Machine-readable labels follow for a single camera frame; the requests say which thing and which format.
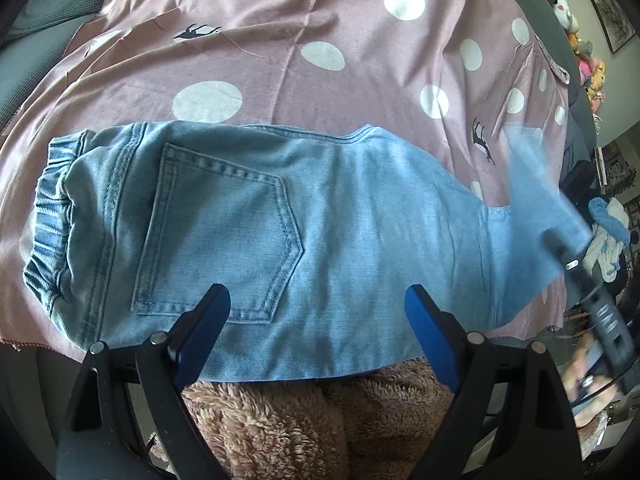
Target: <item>white cloth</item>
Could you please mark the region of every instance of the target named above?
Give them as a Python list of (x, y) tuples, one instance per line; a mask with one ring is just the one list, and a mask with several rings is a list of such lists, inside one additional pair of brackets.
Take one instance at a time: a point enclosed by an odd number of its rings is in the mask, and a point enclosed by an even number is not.
[[(607, 205), (607, 213), (619, 220), (624, 227), (629, 226), (629, 217), (625, 208), (615, 198), (612, 198)], [(617, 241), (599, 224), (593, 225), (593, 240), (587, 247), (587, 252), (582, 259), (582, 266), (591, 276), (593, 266), (596, 261), (600, 265), (602, 279), (610, 283), (616, 279), (617, 269), (614, 264), (620, 258), (620, 253), (624, 248), (622, 242)]]

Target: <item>brown fleece blanket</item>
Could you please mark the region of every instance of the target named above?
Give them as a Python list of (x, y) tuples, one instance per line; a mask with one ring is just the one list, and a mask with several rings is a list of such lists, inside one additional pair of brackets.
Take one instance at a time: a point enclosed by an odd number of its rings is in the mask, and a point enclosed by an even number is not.
[[(197, 382), (182, 396), (216, 458), (242, 480), (404, 480), (453, 398), (425, 359), (324, 381)], [(603, 422), (579, 431), (583, 456)], [(152, 451), (165, 458), (159, 444)]]

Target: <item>picture frame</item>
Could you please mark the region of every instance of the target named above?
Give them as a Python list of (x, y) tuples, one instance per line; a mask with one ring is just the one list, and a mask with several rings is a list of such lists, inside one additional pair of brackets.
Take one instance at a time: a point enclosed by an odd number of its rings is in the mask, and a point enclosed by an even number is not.
[(611, 160), (614, 156), (620, 154), (620, 147), (615, 140), (602, 147), (602, 159), (604, 162)]
[(614, 187), (627, 177), (631, 176), (631, 168), (626, 163), (625, 157), (619, 153), (605, 162), (607, 172), (607, 186)]
[(609, 49), (615, 54), (636, 35), (636, 31), (616, 0), (591, 0), (591, 3), (600, 20)]

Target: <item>plush toy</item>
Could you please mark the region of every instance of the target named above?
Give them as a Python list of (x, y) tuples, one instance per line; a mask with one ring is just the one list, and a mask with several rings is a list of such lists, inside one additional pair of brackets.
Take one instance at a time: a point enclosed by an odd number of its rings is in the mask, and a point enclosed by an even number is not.
[(597, 65), (597, 68), (593, 71), (593, 75), (591, 76), (591, 84), (589, 85), (589, 89), (597, 92), (604, 86), (604, 71), (606, 67), (604, 66), (604, 61), (600, 61)]
[(585, 60), (587, 63), (592, 62), (591, 54), (593, 53), (593, 43), (591, 41), (578, 40), (578, 47), (574, 48), (576, 56)]
[(562, 28), (564, 28), (565, 31), (573, 32), (575, 34), (580, 30), (578, 20), (572, 14), (567, 0), (556, 0), (553, 8), (560, 25), (562, 25)]
[(566, 38), (569, 40), (569, 45), (571, 45), (571, 50), (574, 51), (575, 55), (578, 55), (578, 47), (580, 46), (580, 38), (575, 32), (568, 32), (566, 34)]
[(600, 105), (606, 99), (606, 95), (602, 87), (605, 83), (605, 75), (604, 72), (606, 67), (603, 61), (599, 61), (598, 65), (594, 64), (595, 69), (593, 70), (593, 75), (591, 75), (591, 82), (589, 87), (587, 88), (587, 95), (589, 97), (589, 108), (591, 108), (591, 113), (596, 113)]
[(591, 58), (591, 62), (587, 61), (586, 59), (578, 60), (578, 68), (580, 69), (580, 86), (584, 86), (587, 81), (591, 81), (591, 76), (598, 66), (596, 63), (599, 64), (599, 61), (595, 57)]
[(595, 114), (600, 108), (600, 105), (604, 102), (607, 96), (604, 93), (604, 90), (598, 90), (593, 97), (589, 99), (589, 108), (591, 109), (591, 113)]

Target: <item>denim fabric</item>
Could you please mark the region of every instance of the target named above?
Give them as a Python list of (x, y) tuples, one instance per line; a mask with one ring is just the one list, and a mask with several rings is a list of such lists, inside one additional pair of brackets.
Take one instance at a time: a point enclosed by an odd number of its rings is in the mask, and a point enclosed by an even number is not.
[(212, 283), (231, 314), (202, 378), (343, 376), (421, 355), (404, 317), (421, 283), (468, 330), (513, 319), (560, 272), (541, 234), (590, 232), (511, 141), (512, 205), (489, 208), (382, 128), (137, 123), (55, 139), (24, 279), (69, 339), (136, 344)]

